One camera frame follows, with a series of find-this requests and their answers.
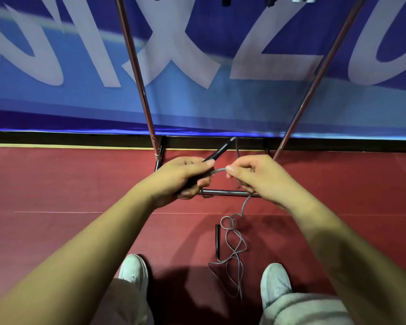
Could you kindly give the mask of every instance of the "jump rope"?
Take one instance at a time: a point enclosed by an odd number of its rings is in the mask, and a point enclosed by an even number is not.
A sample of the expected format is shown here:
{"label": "jump rope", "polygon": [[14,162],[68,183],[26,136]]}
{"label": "jump rope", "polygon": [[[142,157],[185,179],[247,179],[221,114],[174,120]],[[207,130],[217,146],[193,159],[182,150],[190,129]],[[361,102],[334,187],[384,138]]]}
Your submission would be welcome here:
{"label": "jump rope", "polygon": [[[203,162],[205,161],[209,161],[210,159],[216,160],[217,158],[219,158],[228,148],[229,146],[233,143],[233,141],[235,142],[235,146],[236,146],[236,153],[238,155],[239,158],[239,148],[238,148],[238,139],[236,137],[231,138],[226,144],[224,144],[220,149],[218,149],[215,153],[213,153],[211,156],[209,156],[208,158],[206,158]],[[185,186],[181,189],[187,189],[190,188],[194,185],[197,184],[197,181],[201,178],[205,178],[207,176],[210,176],[212,174],[215,174],[217,172],[220,171],[225,171],[225,168],[222,169],[210,169],[208,171],[206,171],[203,174],[199,174],[196,175],[194,177],[189,178],[189,180],[187,181],[187,183],[185,184]],[[202,191],[202,196],[204,198],[209,198],[212,196],[206,196],[205,194],[203,194]],[[241,209],[241,213],[233,213],[230,216],[224,216],[221,218],[220,224],[216,224],[215,225],[215,255],[216,255],[216,259],[217,261],[215,262],[209,262],[207,264],[207,266],[209,267],[209,269],[211,270],[212,274],[215,275],[216,278],[218,278],[218,280],[221,283],[221,286],[223,288],[223,290],[227,293],[228,296],[232,297],[232,298],[237,298],[239,297],[239,299],[242,301],[242,278],[244,276],[244,265],[241,261],[241,259],[239,258],[239,253],[245,252],[247,251],[247,243],[245,242],[244,238],[242,237],[242,234],[236,229],[236,219],[234,217],[244,217],[244,209],[245,209],[245,205],[247,204],[247,202],[250,200],[250,198],[252,197],[252,194],[250,193],[249,196],[245,199],[244,204],[242,204],[242,209]],[[224,229],[226,231],[226,244],[227,246],[230,248],[230,250],[232,251],[232,253],[226,258],[221,260],[219,258],[219,231],[220,228]],[[233,247],[229,241],[228,241],[228,235],[229,233],[233,233],[234,235],[236,235],[239,238],[239,242],[238,245],[236,247]],[[234,280],[232,278],[232,276],[230,275],[230,272],[228,270],[228,262],[230,260],[236,259],[238,262],[238,279]],[[226,265],[226,273],[227,273],[227,277],[229,278],[229,280],[233,283],[233,285],[236,287],[236,293],[232,294],[231,292],[229,292],[229,290],[226,288],[226,286],[224,285],[224,283],[222,282],[222,280],[220,279],[220,277],[215,273],[215,271],[212,269],[211,265],[221,265],[221,264],[225,264]]]}

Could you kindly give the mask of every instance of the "beige pants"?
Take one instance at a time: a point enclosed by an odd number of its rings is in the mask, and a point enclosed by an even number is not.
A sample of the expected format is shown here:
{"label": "beige pants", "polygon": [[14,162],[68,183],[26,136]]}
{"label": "beige pants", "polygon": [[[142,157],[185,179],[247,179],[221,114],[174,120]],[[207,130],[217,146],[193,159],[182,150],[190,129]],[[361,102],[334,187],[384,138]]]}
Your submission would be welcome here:
{"label": "beige pants", "polygon": [[[130,282],[113,279],[91,325],[153,323],[152,312],[141,292]],[[260,325],[353,325],[353,322],[335,296],[290,293],[265,309]]]}

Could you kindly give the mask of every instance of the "red mat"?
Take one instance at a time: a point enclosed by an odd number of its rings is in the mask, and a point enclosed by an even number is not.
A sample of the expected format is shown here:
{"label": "red mat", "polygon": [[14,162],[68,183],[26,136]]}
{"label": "red mat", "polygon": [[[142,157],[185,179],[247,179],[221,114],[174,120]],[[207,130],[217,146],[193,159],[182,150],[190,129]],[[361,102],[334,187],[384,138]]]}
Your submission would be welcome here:
{"label": "red mat", "polygon": [[[167,158],[210,151],[168,151]],[[217,162],[235,158],[228,152]],[[286,152],[288,172],[406,269],[406,154]],[[146,150],[0,148],[0,294],[153,171]],[[236,183],[217,173],[212,188]],[[244,198],[176,201],[153,214],[131,251],[149,261],[150,304],[157,323],[257,323],[260,277],[284,264],[293,288],[332,293],[296,224],[273,204],[252,199],[240,230],[249,244],[243,305],[226,297],[207,269],[214,226]],[[222,255],[227,253],[224,243]]]}

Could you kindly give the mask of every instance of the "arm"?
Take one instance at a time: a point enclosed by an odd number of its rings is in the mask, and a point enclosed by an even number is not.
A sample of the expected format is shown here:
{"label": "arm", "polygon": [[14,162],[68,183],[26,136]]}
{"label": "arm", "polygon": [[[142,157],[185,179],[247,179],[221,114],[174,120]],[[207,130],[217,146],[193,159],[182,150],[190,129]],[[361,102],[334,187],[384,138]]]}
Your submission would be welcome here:
{"label": "arm", "polygon": [[[189,177],[213,166],[202,160],[176,158],[135,185],[0,299],[0,325],[88,324],[152,211],[175,200]],[[193,197],[199,187],[179,198]]]}
{"label": "arm", "polygon": [[406,324],[406,272],[299,185],[269,156],[244,156],[226,168],[287,210],[355,324]]}

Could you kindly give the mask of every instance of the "hand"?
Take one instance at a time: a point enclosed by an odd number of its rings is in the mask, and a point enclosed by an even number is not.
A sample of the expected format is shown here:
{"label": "hand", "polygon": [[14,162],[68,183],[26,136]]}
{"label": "hand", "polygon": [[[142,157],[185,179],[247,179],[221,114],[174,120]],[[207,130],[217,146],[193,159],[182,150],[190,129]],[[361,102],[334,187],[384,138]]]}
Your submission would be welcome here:
{"label": "hand", "polygon": [[261,197],[290,208],[304,190],[281,165],[269,155],[242,156],[226,167],[227,178],[235,177],[246,191],[257,192]]}
{"label": "hand", "polygon": [[210,176],[197,181],[197,185],[180,191],[190,177],[204,173],[215,164],[213,159],[202,162],[201,157],[178,157],[165,163],[156,172],[138,184],[139,189],[148,192],[154,208],[165,206],[176,198],[191,199],[201,188],[210,184]]}

